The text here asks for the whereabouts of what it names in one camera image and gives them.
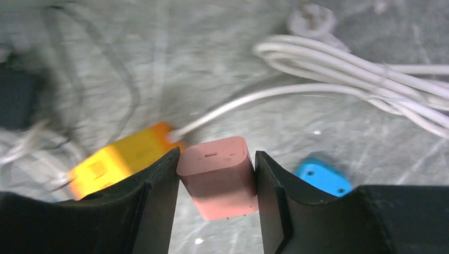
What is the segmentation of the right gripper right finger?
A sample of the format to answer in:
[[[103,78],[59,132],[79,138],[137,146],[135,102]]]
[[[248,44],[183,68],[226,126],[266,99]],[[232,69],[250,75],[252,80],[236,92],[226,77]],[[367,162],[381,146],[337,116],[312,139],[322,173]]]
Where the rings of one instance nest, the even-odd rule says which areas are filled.
[[[265,253],[448,253],[448,187],[361,185],[338,198],[255,154]]]

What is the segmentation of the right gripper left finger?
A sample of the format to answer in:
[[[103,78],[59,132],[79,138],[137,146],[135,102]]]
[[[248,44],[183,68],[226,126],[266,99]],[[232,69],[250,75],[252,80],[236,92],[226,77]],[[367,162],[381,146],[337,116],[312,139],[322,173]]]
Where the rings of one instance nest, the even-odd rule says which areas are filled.
[[[168,253],[178,195],[175,148],[85,198],[1,193],[1,253]]]

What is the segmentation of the yellow cube socket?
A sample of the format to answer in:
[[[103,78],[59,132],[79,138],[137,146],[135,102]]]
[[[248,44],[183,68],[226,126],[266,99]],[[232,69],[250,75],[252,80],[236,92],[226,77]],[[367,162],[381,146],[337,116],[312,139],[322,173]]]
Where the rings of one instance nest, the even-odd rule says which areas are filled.
[[[147,168],[166,153],[159,137],[149,130],[118,140],[69,172],[70,188],[77,199],[112,186]]]

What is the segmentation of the pink small block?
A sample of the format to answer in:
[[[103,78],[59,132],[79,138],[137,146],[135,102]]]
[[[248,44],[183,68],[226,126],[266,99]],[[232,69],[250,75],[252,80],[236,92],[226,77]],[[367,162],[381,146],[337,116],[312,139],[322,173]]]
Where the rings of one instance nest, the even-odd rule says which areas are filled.
[[[255,170],[243,137],[229,137],[186,148],[176,172],[205,220],[258,211]]]

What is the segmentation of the black power adapter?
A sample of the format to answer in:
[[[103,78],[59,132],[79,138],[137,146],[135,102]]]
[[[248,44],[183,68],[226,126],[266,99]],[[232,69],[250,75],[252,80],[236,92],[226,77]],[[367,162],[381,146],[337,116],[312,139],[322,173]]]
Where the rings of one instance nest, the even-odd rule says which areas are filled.
[[[17,53],[9,53],[1,62],[1,128],[31,127],[43,88],[43,76],[27,69]]]

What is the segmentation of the orange power strip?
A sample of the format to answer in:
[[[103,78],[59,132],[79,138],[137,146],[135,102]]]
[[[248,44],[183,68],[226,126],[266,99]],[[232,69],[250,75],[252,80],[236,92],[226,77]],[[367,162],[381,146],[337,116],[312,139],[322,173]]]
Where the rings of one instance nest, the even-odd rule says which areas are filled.
[[[156,143],[164,154],[175,148],[179,148],[181,152],[184,151],[185,144],[182,141],[173,141],[170,137],[173,128],[168,123],[158,122],[150,126],[148,130],[155,135]]]

